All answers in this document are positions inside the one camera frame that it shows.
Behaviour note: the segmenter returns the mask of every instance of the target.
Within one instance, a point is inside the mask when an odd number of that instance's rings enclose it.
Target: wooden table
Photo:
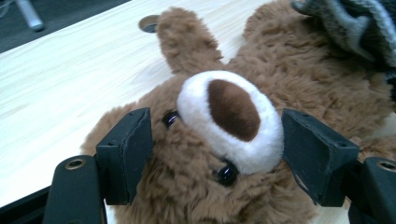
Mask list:
[[[157,36],[139,29],[142,18],[170,6],[194,10],[228,62],[264,2],[134,0],[0,54],[0,206],[50,185],[107,110],[172,76]],[[345,209],[321,214],[317,223],[347,223]]]

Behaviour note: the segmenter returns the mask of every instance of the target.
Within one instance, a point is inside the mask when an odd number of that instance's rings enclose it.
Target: teddy bear nose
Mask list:
[[[185,81],[177,98],[183,122],[241,174],[270,172],[283,152],[283,127],[269,99],[243,77],[209,71]]]
[[[207,91],[212,119],[227,133],[242,141],[251,141],[257,135],[261,121],[250,95],[221,79],[211,81]]]

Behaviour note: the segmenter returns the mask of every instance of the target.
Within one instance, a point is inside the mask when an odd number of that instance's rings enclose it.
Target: teddy bear eye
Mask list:
[[[239,175],[239,171],[236,166],[230,162],[225,161],[227,164],[226,166],[218,169],[216,172],[218,182],[224,187],[230,187],[235,183],[236,178]]]
[[[179,117],[177,111],[170,111],[163,116],[163,123],[166,128],[169,128],[173,123],[175,123],[176,118]]]

